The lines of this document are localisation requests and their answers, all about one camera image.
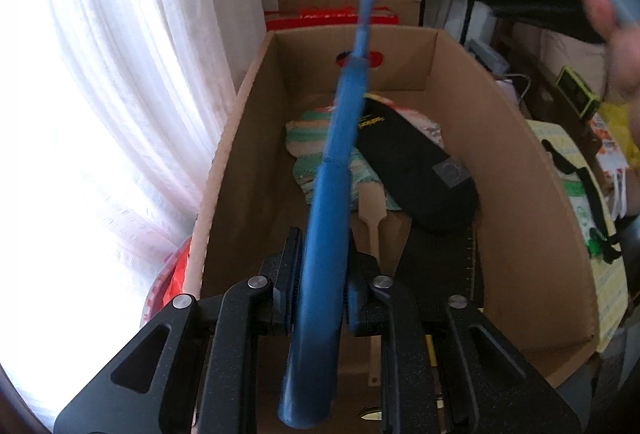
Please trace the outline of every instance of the red bag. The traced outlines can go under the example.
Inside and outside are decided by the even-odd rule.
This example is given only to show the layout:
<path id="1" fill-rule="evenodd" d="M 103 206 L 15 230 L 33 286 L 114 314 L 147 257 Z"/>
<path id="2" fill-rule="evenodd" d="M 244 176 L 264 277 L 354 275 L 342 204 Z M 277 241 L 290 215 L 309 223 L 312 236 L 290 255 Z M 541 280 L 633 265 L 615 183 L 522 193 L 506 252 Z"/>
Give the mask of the red bag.
<path id="1" fill-rule="evenodd" d="M 288 30 L 289 28 L 306 28 L 308 26 L 324 26 L 326 24 L 356 24 L 358 11 L 353 7 L 344 8 L 305 8 L 297 12 L 283 14 L 265 12 L 264 19 L 267 31 Z M 374 8 L 370 24 L 398 24 L 396 16 L 388 8 Z"/>
<path id="2" fill-rule="evenodd" d="M 140 323 L 141 328 L 176 295 L 182 293 L 190 245 L 191 238 L 189 237 L 178 250 L 164 260 L 164 267 L 156 276 L 156 280 L 146 296 L 142 322 Z"/>

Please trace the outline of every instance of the yellow bag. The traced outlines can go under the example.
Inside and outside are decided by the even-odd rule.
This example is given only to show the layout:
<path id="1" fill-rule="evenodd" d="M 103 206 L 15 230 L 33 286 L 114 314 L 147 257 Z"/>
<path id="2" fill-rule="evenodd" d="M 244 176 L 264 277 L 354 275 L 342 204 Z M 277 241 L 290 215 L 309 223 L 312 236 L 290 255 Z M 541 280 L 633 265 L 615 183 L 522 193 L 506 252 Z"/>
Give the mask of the yellow bag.
<path id="1" fill-rule="evenodd" d="M 628 104 L 603 102 L 598 108 L 598 114 L 607 124 L 611 135 L 616 139 L 629 167 L 640 169 L 640 149 L 634 143 L 629 131 Z"/>

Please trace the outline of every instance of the human hand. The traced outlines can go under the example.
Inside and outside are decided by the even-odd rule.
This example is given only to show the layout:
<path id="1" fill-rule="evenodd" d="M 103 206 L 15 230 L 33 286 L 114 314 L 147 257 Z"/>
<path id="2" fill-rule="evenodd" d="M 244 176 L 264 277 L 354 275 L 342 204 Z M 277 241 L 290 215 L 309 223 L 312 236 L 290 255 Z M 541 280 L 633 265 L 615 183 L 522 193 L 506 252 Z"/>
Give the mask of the human hand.
<path id="1" fill-rule="evenodd" d="M 609 86 L 629 102 L 629 128 L 640 145 L 640 26 L 619 28 L 610 0 L 582 0 L 591 25 L 609 43 Z"/>

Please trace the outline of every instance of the metal screw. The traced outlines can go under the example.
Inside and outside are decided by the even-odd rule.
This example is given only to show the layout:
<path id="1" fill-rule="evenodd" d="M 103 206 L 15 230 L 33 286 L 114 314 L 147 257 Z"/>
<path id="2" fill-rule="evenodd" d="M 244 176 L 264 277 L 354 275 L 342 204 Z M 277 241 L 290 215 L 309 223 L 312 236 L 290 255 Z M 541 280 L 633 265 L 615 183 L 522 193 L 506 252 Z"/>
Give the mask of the metal screw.
<path id="1" fill-rule="evenodd" d="M 386 275 L 379 275 L 373 278 L 373 286 L 380 289 L 391 288 L 394 285 L 394 280 Z"/>
<path id="2" fill-rule="evenodd" d="M 191 298 L 191 295 L 183 293 L 175 297 L 172 302 L 174 303 L 174 308 L 183 309 L 188 308 L 191 305 L 192 301 L 193 299 Z"/>
<path id="3" fill-rule="evenodd" d="M 263 275 L 254 275 L 249 281 L 247 281 L 249 288 L 260 289 L 269 284 L 269 280 Z"/>
<path id="4" fill-rule="evenodd" d="M 449 297 L 449 306 L 455 309 L 464 309 L 466 308 L 466 298 L 462 295 L 452 295 Z"/>

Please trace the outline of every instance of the blue rod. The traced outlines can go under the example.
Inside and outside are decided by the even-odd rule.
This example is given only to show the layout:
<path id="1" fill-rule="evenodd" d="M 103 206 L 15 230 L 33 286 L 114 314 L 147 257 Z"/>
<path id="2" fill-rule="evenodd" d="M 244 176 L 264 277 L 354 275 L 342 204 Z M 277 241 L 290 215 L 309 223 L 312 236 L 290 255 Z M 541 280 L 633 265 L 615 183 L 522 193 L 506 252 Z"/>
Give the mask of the blue rod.
<path id="1" fill-rule="evenodd" d="M 367 88 L 367 42 L 373 0 L 360 0 L 354 53 L 340 73 L 316 175 L 300 276 L 296 324 L 282 382 L 278 416 L 308 429 L 331 414 L 349 250 L 349 160 Z"/>

